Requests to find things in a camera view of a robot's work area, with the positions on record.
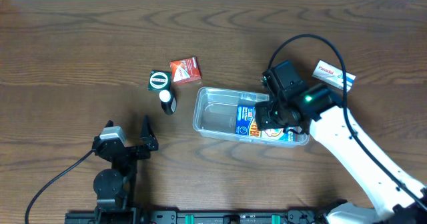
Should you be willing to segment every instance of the cable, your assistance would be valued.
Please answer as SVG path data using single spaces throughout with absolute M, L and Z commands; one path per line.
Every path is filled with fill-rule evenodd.
M 425 206 L 425 204 L 423 204 L 423 202 L 415 195 L 413 194 L 405 185 L 405 183 L 402 183 L 399 181 L 399 179 L 397 179 L 395 176 L 393 176 L 393 174 L 387 170 L 387 168 L 385 166 L 383 166 L 383 164 L 381 164 L 381 162 L 379 162 L 379 160 L 377 160 L 377 158 L 375 158 L 375 156 L 373 156 L 373 154 L 365 147 L 365 145 L 363 145 L 363 143 L 359 140 L 359 137 L 357 136 L 357 134 L 354 132 L 354 130 L 351 128 L 351 124 L 350 124 L 350 120 L 348 119 L 348 112 L 347 112 L 347 75 L 346 75 L 346 65 L 344 64 L 344 60 L 342 59 L 342 56 L 340 54 L 340 52 L 336 49 L 336 47 L 334 46 L 334 44 L 332 44 L 330 41 L 328 41 L 327 39 L 318 36 L 318 35 L 314 35 L 314 34 L 301 34 L 301 35 L 297 35 L 295 37 L 292 37 L 291 39 L 288 39 L 287 41 L 285 41 L 283 44 L 281 44 L 279 46 L 279 48 L 273 53 L 272 58 L 270 59 L 270 62 L 268 63 L 268 69 L 271 68 L 272 63 L 274 61 L 274 57 L 276 57 L 276 55 L 279 53 L 279 51 L 285 47 L 288 43 L 290 43 L 291 41 L 294 41 L 296 39 L 299 38 L 303 38 L 303 37 L 311 37 L 320 41 L 323 41 L 325 44 L 327 44 L 335 53 L 336 57 L 340 60 L 340 64 L 341 64 L 341 70 L 342 70 L 342 78 L 343 78 L 343 91 L 342 91 L 342 110 L 344 112 L 344 120 L 346 122 L 347 128 L 350 131 L 350 134 L 352 135 L 352 137 L 354 138 L 354 140 L 357 142 L 357 144 L 359 144 L 360 148 L 362 148 L 362 150 L 367 154 L 367 156 L 369 156 L 369 158 L 371 158 L 371 160 L 389 177 L 391 178 L 391 180 L 393 182 L 395 182 L 395 184 L 397 184 L 397 186 L 403 190 L 406 194 L 408 194 L 411 198 L 413 198 L 413 200 L 415 201 L 415 203 L 421 207 L 424 211 L 427 212 L 427 207 Z
M 25 224 L 29 224 L 29 212 L 37 198 L 40 196 L 48 186 L 50 186 L 52 183 L 54 183 L 56 180 L 58 180 L 60 177 L 67 174 L 69 171 L 71 171 L 74 167 L 78 166 L 82 161 L 84 161 L 88 156 L 90 156 L 93 153 L 93 150 L 90 150 L 86 155 L 84 155 L 80 160 L 78 160 L 76 163 L 74 163 L 72 166 L 68 167 L 65 171 L 61 172 L 58 176 L 53 178 L 50 182 L 48 182 L 44 187 L 40 189 L 40 191 L 35 194 L 34 198 L 31 200 L 31 202 L 28 204 L 27 211 L 25 212 Z

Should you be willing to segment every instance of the plastic container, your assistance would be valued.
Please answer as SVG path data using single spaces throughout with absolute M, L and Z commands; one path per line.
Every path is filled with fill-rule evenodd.
M 268 99 L 266 94 L 202 87 L 195 102 L 193 128 L 204 137 L 229 141 L 280 147 L 305 145 L 309 140 L 309 135 L 306 134 L 296 135 L 294 141 L 269 140 L 235 134 L 238 105 L 253 106 L 257 102 L 268 101 Z

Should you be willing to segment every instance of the wooden table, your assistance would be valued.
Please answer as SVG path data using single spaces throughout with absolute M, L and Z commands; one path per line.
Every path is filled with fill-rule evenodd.
M 0 6 L 0 223 L 22 223 L 34 194 L 91 148 L 108 119 L 139 143 L 144 115 L 160 148 L 140 163 L 146 207 L 286 209 L 337 198 L 371 204 L 336 158 L 311 140 L 293 149 L 201 137 L 191 122 L 201 85 L 177 88 L 172 116 L 147 90 L 152 69 L 197 56 L 203 86 L 266 92 L 274 50 L 300 33 L 336 44 L 357 76 L 349 107 L 364 130 L 427 182 L 427 0 L 2 0 Z M 291 59 L 310 85 L 327 46 L 296 41 Z M 31 223 L 92 210 L 91 156 L 50 186 Z

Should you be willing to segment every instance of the small bottle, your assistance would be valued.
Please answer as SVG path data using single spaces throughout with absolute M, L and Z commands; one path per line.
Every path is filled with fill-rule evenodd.
M 161 108 L 165 111 L 166 115 L 172 115 L 176 110 L 176 99 L 172 92 L 169 90 L 163 90 L 159 93 Z

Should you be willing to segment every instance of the red box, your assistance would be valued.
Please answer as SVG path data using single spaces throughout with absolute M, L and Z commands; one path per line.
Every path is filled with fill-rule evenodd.
M 195 57 L 171 61 L 172 81 L 175 84 L 187 83 L 201 79 L 200 70 Z

